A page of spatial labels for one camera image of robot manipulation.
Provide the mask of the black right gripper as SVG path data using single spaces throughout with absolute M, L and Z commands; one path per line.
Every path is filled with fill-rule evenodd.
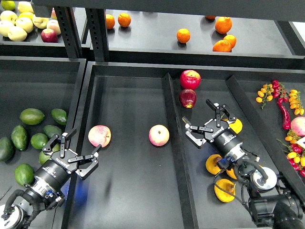
M 244 157 L 245 152 L 241 149 L 243 141 L 228 125 L 237 120 L 231 109 L 226 104 L 214 104 L 209 99 L 206 99 L 206 104 L 214 110 L 215 119 L 209 120 L 204 126 L 194 126 L 183 116 L 187 139 L 198 149 L 202 148 L 206 142 L 210 143 L 222 158 L 230 156 L 233 159 L 240 159 Z M 228 123 L 221 120 L 221 112 L 227 116 Z

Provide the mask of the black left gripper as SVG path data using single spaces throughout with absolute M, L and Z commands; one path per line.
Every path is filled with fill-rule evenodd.
M 85 180 L 98 166 L 98 152 L 102 148 L 101 144 L 93 150 L 90 155 L 78 156 L 68 148 L 68 142 L 77 133 L 73 128 L 70 133 L 61 135 L 54 134 L 47 144 L 42 148 L 45 155 L 51 156 L 34 174 L 35 179 L 44 180 L 51 188 L 59 191 L 61 187 L 75 172 L 82 180 Z M 60 150 L 53 151 L 56 144 L 60 144 Z M 87 168 L 79 169 L 79 165 L 90 163 Z

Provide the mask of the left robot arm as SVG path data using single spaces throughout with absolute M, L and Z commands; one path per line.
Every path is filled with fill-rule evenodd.
M 42 148 L 50 159 L 34 173 L 33 184 L 26 184 L 25 190 L 15 190 L 0 207 L 2 229 L 27 229 L 42 211 L 63 205 L 65 195 L 61 188 L 73 174 L 85 180 L 98 167 L 100 144 L 91 154 L 84 156 L 68 147 L 67 143 L 76 131 L 54 134 Z

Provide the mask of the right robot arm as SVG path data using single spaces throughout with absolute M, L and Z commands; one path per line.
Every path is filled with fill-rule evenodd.
M 216 197 L 224 202 L 238 200 L 257 227 L 303 229 L 304 207 L 301 200 L 280 184 L 284 178 L 259 165 L 259 156 L 243 149 L 243 140 L 232 129 L 237 118 L 226 104 L 206 100 L 214 118 L 202 126 L 192 125 L 183 117 L 186 137 L 198 148 L 209 143 L 218 152 L 207 160 L 217 171 L 213 186 Z

